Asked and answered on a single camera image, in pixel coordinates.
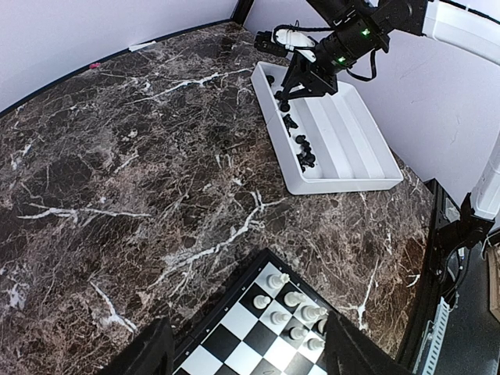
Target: checkerboard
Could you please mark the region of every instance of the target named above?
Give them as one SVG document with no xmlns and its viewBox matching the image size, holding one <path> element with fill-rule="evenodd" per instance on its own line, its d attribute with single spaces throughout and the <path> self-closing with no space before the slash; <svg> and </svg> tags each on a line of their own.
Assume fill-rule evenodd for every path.
<svg viewBox="0 0 500 375">
<path fill-rule="evenodd" d="M 218 306 L 210 324 L 199 330 L 198 337 L 185 348 L 177 360 L 176 375 L 326 375 L 323 349 L 310 350 L 311 338 L 324 340 L 317 322 L 303 320 L 305 306 L 326 307 L 322 298 L 294 274 L 281 289 L 267 285 L 269 275 L 289 273 L 280 261 L 269 258 L 261 263 L 248 278 L 233 291 L 232 298 Z M 284 296 L 298 291 L 306 301 L 295 307 L 286 306 Z M 262 310 L 254 307 L 253 299 L 266 295 L 271 303 Z M 289 321 L 271 323 L 271 313 L 287 313 Z M 308 333 L 302 340 L 289 336 L 293 327 L 305 328 Z"/>
</svg>

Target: chessboard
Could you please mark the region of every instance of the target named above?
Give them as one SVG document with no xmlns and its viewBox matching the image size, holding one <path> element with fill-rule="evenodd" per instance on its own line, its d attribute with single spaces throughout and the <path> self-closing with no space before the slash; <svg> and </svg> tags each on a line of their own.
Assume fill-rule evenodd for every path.
<svg viewBox="0 0 500 375">
<path fill-rule="evenodd" d="M 296 273 L 264 250 L 177 349 L 174 373 L 326 375 L 321 332 L 325 313 L 331 310 Z"/>
</svg>

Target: white square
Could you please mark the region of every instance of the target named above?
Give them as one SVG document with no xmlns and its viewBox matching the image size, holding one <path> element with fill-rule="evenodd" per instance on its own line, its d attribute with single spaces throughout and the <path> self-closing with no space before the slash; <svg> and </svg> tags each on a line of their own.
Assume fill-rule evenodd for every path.
<svg viewBox="0 0 500 375">
<path fill-rule="evenodd" d="M 296 353 L 297 349 L 278 337 L 267 350 L 264 358 L 277 369 L 285 371 Z"/>
<path fill-rule="evenodd" d="M 180 365 L 180 368 L 190 375 L 214 375 L 221 366 L 221 361 L 202 346 L 198 346 Z"/>
<path fill-rule="evenodd" d="M 306 327 L 308 327 L 309 329 L 312 328 L 314 326 L 314 323 L 317 321 L 317 320 L 314 320 L 312 322 L 309 322 L 307 320 L 305 320 L 303 317 L 302 317 L 302 308 L 306 307 L 306 306 L 312 306 L 312 307 L 320 307 L 317 303 L 315 303 L 311 298 L 309 298 L 307 295 L 305 295 L 305 302 L 301 303 L 300 305 L 298 305 L 298 308 L 295 310 L 294 312 L 294 316 L 302 323 L 304 324 Z"/>
<path fill-rule="evenodd" d="M 317 365 L 314 365 L 307 375 L 327 375 L 327 372 Z"/>
<path fill-rule="evenodd" d="M 271 322 L 271 314 L 274 313 L 275 311 L 278 311 L 279 313 L 285 313 L 289 316 L 289 319 L 282 323 L 282 324 L 274 324 Z M 270 305 L 267 307 L 266 311 L 263 313 L 263 315 L 260 317 L 260 321 L 263 322 L 268 328 L 272 330 L 275 334 L 279 335 L 283 329 L 286 327 L 288 322 L 291 319 L 291 314 L 282 306 L 280 305 L 279 302 L 276 302 L 276 300 L 273 300 Z"/>
<path fill-rule="evenodd" d="M 307 341 L 309 341 L 311 338 L 319 338 L 320 340 L 323 340 L 320 336 L 310 331 L 307 334 L 307 336 L 305 336 L 304 342 L 302 342 L 300 348 L 298 348 L 298 352 L 303 356 L 305 356 L 312 363 L 316 363 L 321 353 L 323 352 L 323 349 L 317 349 L 317 350 L 309 349 L 309 347 L 307 346 Z"/>
<path fill-rule="evenodd" d="M 260 274 L 255 279 L 255 283 L 257 285 L 259 285 L 264 291 L 266 291 L 268 295 L 275 298 L 278 295 L 278 293 L 280 293 L 281 288 L 272 289 L 267 284 L 267 277 L 270 275 L 280 276 L 281 274 L 282 274 L 282 272 L 279 271 L 278 268 L 273 266 L 271 263 L 267 263 L 266 266 L 263 268 L 263 270 L 260 272 Z"/>
<path fill-rule="evenodd" d="M 240 375 L 250 375 L 261 359 L 258 352 L 241 342 L 224 363 Z"/>
<path fill-rule="evenodd" d="M 234 336 L 243 340 L 257 323 L 257 318 L 240 302 L 237 302 L 222 318 L 220 323 L 230 330 Z"/>
</svg>

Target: chessboard border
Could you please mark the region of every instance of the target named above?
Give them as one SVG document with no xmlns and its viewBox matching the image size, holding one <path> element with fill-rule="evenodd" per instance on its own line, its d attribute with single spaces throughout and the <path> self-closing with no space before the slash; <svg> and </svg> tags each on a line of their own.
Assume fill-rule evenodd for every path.
<svg viewBox="0 0 500 375">
<path fill-rule="evenodd" d="M 298 286 L 309 297 L 316 296 L 315 303 L 319 306 L 326 307 L 330 311 L 337 311 L 330 305 L 321 295 L 319 295 L 313 287 L 307 284 L 289 265 L 287 265 L 280 257 L 274 254 L 268 248 L 260 251 L 252 264 L 247 268 L 245 273 L 230 287 L 224 294 L 222 299 L 210 311 L 210 313 L 200 322 L 200 324 L 181 342 L 176 348 L 175 359 L 173 361 L 173 371 L 177 371 L 180 365 L 188 358 L 188 356 L 198 347 L 203 340 L 212 332 L 213 328 L 222 320 L 227 313 L 224 309 L 228 306 L 233 306 L 240 297 L 248 290 L 248 287 L 255 281 L 263 267 L 267 263 L 272 263 L 283 273 L 290 275 L 291 282 Z"/>
</svg>

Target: black marble table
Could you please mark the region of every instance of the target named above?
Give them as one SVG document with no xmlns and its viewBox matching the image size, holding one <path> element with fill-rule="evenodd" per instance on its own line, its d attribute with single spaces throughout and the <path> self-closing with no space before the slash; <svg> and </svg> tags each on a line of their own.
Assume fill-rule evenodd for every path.
<svg viewBox="0 0 500 375">
<path fill-rule="evenodd" d="M 383 350 L 430 193 L 292 196 L 234 24 L 122 55 L 0 119 L 0 373 L 90 374 L 157 316 L 177 339 L 268 247 Z"/>
</svg>

